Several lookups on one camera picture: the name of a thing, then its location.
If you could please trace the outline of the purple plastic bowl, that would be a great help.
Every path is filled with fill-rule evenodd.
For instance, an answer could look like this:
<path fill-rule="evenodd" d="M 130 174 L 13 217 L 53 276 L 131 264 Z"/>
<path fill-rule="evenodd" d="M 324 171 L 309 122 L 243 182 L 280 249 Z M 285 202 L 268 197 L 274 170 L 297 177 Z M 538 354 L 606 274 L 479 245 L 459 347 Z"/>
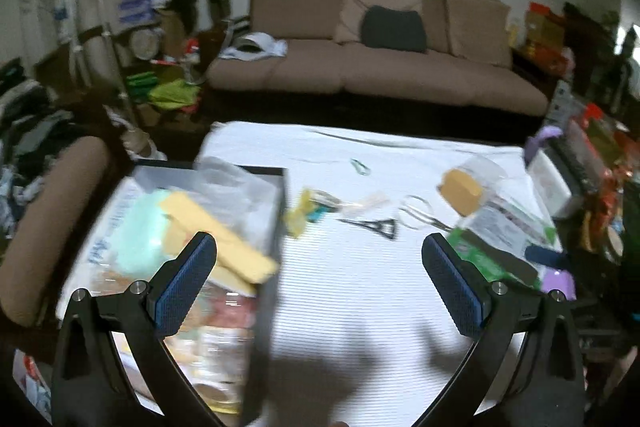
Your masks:
<path fill-rule="evenodd" d="M 541 280 L 540 290 L 545 294 L 550 291 L 562 291 L 567 300 L 576 299 L 574 277 L 567 271 L 547 268 Z"/>

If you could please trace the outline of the green white leaflet package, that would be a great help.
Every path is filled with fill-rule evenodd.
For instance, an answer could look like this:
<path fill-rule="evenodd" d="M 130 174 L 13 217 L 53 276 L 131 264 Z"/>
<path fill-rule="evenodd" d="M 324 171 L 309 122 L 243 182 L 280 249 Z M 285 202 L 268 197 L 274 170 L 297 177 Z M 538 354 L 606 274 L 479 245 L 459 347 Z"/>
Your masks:
<path fill-rule="evenodd" d="M 458 256 L 471 262 L 488 282 L 511 279 L 540 289 L 544 269 L 525 259 L 529 246 L 552 249 L 558 234 L 551 223 L 495 196 L 448 233 L 447 241 Z"/>

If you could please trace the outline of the white tissue box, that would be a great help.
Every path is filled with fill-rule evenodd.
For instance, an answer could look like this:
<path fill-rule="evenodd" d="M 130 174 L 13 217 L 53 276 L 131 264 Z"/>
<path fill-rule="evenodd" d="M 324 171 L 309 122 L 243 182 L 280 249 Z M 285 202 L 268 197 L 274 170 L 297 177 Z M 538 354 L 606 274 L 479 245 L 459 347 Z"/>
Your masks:
<path fill-rule="evenodd" d="M 544 126 L 524 148 L 525 167 L 541 202 L 554 220 L 572 217 L 582 205 L 582 190 L 566 161 L 554 146 L 563 134 L 556 126 Z"/>

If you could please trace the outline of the yellow snack bag in box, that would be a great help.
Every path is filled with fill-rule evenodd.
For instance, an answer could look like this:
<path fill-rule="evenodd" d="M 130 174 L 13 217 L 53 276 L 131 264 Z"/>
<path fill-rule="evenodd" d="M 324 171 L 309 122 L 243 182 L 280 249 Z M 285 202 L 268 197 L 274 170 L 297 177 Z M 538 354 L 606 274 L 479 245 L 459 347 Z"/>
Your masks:
<path fill-rule="evenodd" d="M 206 232 L 217 245 L 217 258 L 225 268 L 253 285 L 265 283 L 277 273 L 279 265 L 246 243 L 184 192 L 171 192 L 160 202 L 160 208 L 186 231 Z"/>

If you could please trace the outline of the black remote control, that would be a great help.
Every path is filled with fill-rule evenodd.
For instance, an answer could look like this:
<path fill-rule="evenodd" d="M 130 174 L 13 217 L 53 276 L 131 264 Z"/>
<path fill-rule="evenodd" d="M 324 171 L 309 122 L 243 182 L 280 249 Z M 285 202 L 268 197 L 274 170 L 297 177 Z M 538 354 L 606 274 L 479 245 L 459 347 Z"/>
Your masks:
<path fill-rule="evenodd" d="M 558 156 L 561 166 L 582 195 L 585 197 L 598 195 L 600 185 L 597 176 L 590 171 L 585 159 L 582 159 L 572 149 L 565 136 L 555 136 L 549 139 L 548 147 Z"/>

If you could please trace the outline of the clear jar orange lid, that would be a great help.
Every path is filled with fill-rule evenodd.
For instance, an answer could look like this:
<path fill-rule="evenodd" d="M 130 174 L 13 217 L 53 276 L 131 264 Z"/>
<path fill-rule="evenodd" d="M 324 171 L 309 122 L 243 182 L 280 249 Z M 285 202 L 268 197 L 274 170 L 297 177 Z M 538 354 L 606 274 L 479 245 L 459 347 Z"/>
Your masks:
<path fill-rule="evenodd" d="M 475 155 L 442 175 L 438 191 L 462 217 L 472 215 L 506 179 L 502 167 L 488 157 Z"/>

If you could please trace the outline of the metal scissors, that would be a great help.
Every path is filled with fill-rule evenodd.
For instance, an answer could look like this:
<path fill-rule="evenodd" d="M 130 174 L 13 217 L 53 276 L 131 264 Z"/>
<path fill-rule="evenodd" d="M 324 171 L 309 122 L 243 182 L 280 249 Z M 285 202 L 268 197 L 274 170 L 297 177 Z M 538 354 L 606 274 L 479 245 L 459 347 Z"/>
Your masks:
<path fill-rule="evenodd" d="M 407 195 L 401 199 L 396 211 L 396 219 L 410 230 L 422 230 L 427 227 L 444 232 L 452 230 L 450 225 L 436 218 L 431 204 L 426 199 L 416 195 Z"/>

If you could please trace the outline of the black triangle clip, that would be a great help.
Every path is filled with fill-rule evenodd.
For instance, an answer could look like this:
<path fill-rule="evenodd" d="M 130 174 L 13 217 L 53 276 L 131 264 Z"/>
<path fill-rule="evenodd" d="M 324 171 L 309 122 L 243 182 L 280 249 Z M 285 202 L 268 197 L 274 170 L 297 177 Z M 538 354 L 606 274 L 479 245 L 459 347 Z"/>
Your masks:
<path fill-rule="evenodd" d="M 353 225 L 354 227 L 362 228 L 371 231 L 379 236 L 383 236 L 390 241 L 396 239 L 397 235 L 397 221 L 395 219 L 384 220 L 349 220 L 338 219 L 338 222 L 346 223 L 346 225 Z"/>

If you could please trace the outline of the white coat stand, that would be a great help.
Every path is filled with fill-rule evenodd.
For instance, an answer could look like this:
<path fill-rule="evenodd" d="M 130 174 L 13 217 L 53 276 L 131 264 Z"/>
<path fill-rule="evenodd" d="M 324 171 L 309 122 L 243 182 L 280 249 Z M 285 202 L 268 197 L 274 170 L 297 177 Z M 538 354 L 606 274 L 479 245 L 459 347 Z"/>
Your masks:
<path fill-rule="evenodd" d="M 137 130 L 139 114 L 127 90 L 106 0 L 63 0 L 63 5 L 70 79 L 85 91 L 111 88 L 111 112 L 119 114 L 130 131 Z"/>

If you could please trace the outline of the small yellow packet left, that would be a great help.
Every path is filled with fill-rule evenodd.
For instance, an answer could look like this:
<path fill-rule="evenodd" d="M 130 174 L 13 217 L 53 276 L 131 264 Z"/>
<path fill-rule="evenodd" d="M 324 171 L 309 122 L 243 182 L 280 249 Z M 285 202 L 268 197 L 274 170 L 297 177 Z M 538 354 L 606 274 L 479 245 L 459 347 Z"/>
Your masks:
<path fill-rule="evenodd" d="M 308 223 L 317 222 L 324 213 L 324 207 L 318 202 L 318 192 L 305 188 L 300 193 L 297 204 L 284 216 L 288 236 L 299 239 L 306 231 Z"/>

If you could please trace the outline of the green plastic bag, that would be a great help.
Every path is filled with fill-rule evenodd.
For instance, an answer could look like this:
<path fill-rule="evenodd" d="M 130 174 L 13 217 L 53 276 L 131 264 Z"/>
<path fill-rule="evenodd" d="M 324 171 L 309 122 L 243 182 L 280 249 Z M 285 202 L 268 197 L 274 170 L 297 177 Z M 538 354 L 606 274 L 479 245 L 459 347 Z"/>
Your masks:
<path fill-rule="evenodd" d="M 174 110 L 193 106 L 198 101 L 200 87 L 177 79 L 162 83 L 149 92 L 149 102 L 163 110 Z"/>

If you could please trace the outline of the white clothing on sofa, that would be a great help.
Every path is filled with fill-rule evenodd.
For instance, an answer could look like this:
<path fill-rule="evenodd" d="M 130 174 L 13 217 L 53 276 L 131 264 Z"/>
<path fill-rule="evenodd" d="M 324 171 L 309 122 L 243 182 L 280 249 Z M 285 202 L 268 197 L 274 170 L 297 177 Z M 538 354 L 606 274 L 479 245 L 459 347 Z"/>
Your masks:
<path fill-rule="evenodd" d="M 219 58 L 225 61 L 255 62 L 266 58 L 281 58 L 288 54 L 288 43 L 265 32 L 255 31 L 236 37 L 224 48 Z"/>

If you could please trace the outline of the black cushion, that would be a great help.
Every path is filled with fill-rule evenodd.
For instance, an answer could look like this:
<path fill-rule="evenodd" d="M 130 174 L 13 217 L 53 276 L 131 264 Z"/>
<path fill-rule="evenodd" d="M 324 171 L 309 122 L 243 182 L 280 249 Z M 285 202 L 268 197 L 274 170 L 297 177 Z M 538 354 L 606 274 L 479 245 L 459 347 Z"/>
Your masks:
<path fill-rule="evenodd" d="M 397 11 L 373 5 L 360 24 L 360 41 L 372 49 L 425 53 L 427 35 L 416 11 Z"/>

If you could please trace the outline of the blue stacked boxes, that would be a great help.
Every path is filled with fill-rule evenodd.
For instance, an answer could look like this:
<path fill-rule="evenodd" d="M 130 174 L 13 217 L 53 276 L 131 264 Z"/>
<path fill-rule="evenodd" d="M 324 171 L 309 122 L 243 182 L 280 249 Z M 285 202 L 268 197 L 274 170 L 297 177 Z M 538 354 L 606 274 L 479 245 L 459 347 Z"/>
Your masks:
<path fill-rule="evenodd" d="M 124 26 L 152 23 L 157 12 L 166 8 L 170 0 L 120 0 L 118 5 L 119 23 Z"/>

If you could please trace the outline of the brown sofa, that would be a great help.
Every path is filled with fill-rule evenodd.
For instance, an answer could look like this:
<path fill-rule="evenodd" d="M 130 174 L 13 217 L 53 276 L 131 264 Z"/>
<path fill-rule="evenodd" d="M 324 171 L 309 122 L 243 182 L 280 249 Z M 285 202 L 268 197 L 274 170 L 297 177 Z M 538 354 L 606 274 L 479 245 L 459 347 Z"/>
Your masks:
<path fill-rule="evenodd" d="M 380 96 L 540 117 L 548 98 L 512 69 L 500 0 L 250 0 L 249 61 L 206 72 L 224 91 Z"/>

